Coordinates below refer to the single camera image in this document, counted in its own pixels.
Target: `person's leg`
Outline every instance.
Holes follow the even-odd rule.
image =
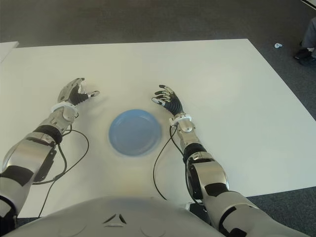
[[[313,18],[305,32],[304,39],[302,41],[303,48],[314,48],[316,47],[316,17]]]

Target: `small white object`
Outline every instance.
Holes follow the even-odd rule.
[[[280,47],[282,47],[283,45],[282,44],[280,44],[280,43],[276,43],[275,44],[275,48],[280,48]]]
[[[77,116],[78,115],[78,110],[76,108],[75,105],[69,103],[69,102],[66,102],[66,101],[63,101],[63,102],[60,102],[56,105],[54,105],[53,107],[51,107],[51,112],[54,112],[55,110],[61,108],[61,107],[68,107],[68,108],[71,108],[75,111],[75,115]]]
[[[169,119],[170,122],[170,126],[176,126],[178,124],[179,121],[184,120],[184,119],[189,119],[190,121],[192,121],[192,117],[190,115],[181,115],[180,117],[177,117],[176,119]]]

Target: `robot forearm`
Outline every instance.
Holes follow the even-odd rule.
[[[213,227],[225,236],[307,237],[307,235],[274,221],[243,195],[229,191],[224,169],[206,152],[195,134],[191,117],[185,113],[179,117],[178,135],[187,167],[189,192],[205,205]]]
[[[16,216],[26,201],[32,183],[42,181],[50,170],[56,144],[62,139],[61,131],[71,124],[62,119],[62,111],[63,108],[60,108],[51,113],[34,132],[6,154],[0,174],[0,220],[1,226],[9,229],[1,232],[14,228]]]
[[[45,179],[53,164],[56,145],[62,142],[62,134],[78,116],[75,105],[99,94],[98,91],[80,94],[83,80],[76,79],[65,86],[49,117],[6,154],[0,174],[0,225],[14,225],[12,221],[20,213],[33,182]]]

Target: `shoe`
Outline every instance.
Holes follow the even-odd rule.
[[[312,54],[312,52],[310,52],[308,49],[302,48],[300,51],[298,51],[294,55],[294,58],[296,58],[296,59],[303,59],[303,58],[307,58],[307,57],[311,56],[311,54]]]
[[[300,59],[300,64],[306,67],[316,66],[316,58],[309,56],[307,58]]]

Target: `black joint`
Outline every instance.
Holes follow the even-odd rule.
[[[41,167],[40,167],[40,169],[38,171],[38,174],[36,175],[36,177],[35,177],[33,182],[40,182],[40,181],[43,181],[46,178],[51,166],[54,163],[54,157],[55,157],[56,153],[57,152],[55,151],[54,148],[52,148],[49,151],[47,157],[45,158],[43,164],[41,165]]]
[[[2,174],[0,174],[0,177],[12,179],[18,182],[21,186],[24,186],[26,183],[29,182],[32,175],[33,172],[27,168],[10,165]]]
[[[0,216],[0,236],[3,236],[16,229],[17,211],[14,204],[9,199],[0,196],[0,200],[11,207],[5,216]]]
[[[223,226],[223,222],[225,221],[225,219],[233,212],[236,211],[236,208],[233,206],[231,208],[229,208],[224,215],[222,215],[220,221],[219,221],[219,225],[218,225],[218,230],[220,233],[222,233],[225,236],[229,236],[229,232],[225,229],[225,227]]]
[[[209,196],[217,197],[218,195],[228,192],[227,186],[223,183],[208,184],[205,190]]]
[[[188,169],[187,174],[188,174],[189,192],[192,194],[192,197],[194,199],[203,199],[197,170],[192,164],[189,164],[187,169]]]
[[[60,144],[63,140],[63,135],[60,133],[60,131],[51,125],[41,125],[35,129],[34,132],[42,132],[51,136],[57,144]]]
[[[234,228],[229,233],[228,237],[246,237],[247,233],[245,231],[242,231],[239,228]]]
[[[183,153],[183,162],[187,163],[188,158],[196,152],[206,152],[206,149],[200,143],[191,143],[185,149]]]

